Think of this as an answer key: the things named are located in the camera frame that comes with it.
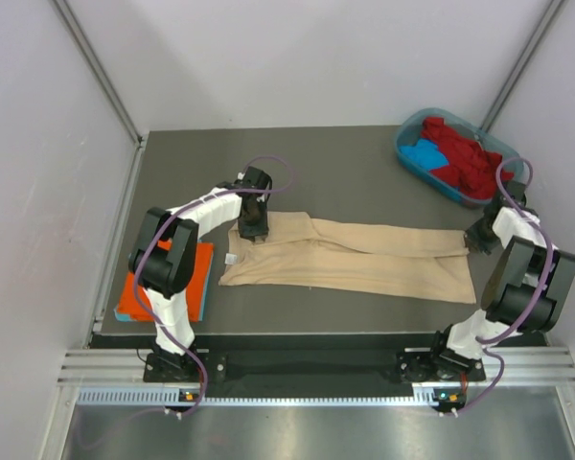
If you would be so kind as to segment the beige t shirt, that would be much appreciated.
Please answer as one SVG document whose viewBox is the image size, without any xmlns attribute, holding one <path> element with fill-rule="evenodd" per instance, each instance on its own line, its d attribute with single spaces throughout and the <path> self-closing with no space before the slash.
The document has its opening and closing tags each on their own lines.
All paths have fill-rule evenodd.
<svg viewBox="0 0 575 460">
<path fill-rule="evenodd" d="M 269 233 L 228 232 L 225 287 L 329 288 L 472 305 L 469 250 L 460 230 L 342 223 L 305 212 L 271 212 Z"/>
</svg>

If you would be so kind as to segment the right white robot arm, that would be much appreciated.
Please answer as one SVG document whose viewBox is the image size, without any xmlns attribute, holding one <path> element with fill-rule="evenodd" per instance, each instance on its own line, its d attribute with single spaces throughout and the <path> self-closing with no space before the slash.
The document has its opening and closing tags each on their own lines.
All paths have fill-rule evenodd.
<svg viewBox="0 0 575 460">
<path fill-rule="evenodd" d="M 467 248 L 489 254 L 502 247 L 480 309 L 435 335 L 428 368 L 447 380 L 468 371 L 487 345 L 512 336 L 548 332 L 558 322 L 575 278 L 575 255 L 547 243 L 541 222 L 526 206 L 526 185 L 503 184 L 467 231 Z"/>
</svg>

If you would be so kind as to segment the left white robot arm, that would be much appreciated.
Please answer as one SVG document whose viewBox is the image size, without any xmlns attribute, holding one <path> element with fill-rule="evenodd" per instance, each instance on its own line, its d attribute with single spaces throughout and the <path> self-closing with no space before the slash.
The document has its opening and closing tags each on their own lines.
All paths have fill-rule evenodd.
<svg viewBox="0 0 575 460">
<path fill-rule="evenodd" d="M 229 221 L 238 236 L 255 242 L 267 237 L 267 201 L 272 178 L 248 167 L 237 179 L 223 182 L 209 193 L 176 208 L 150 208 L 128 257 L 134 284 L 149 300 L 155 323 L 155 342 L 168 353 L 165 368 L 178 380 L 197 371 L 192 351 L 195 334 L 188 316 L 186 291 L 195 273 L 200 237 Z"/>
</svg>

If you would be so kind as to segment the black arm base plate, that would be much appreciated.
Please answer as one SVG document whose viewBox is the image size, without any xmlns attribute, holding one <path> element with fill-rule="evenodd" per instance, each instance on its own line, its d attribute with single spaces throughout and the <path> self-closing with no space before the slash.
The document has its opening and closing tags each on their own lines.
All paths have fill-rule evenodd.
<svg viewBox="0 0 575 460">
<path fill-rule="evenodd" d="M 444 333 L 203 334 L 193 356 L 151 348 L 143 381 L 198 382 L 204 364 L 209 381 L 245 376 L 375 376 L 391 383 L 481 382 L 480 358 L 464 358 L 446 347 Z"/>
</svg>

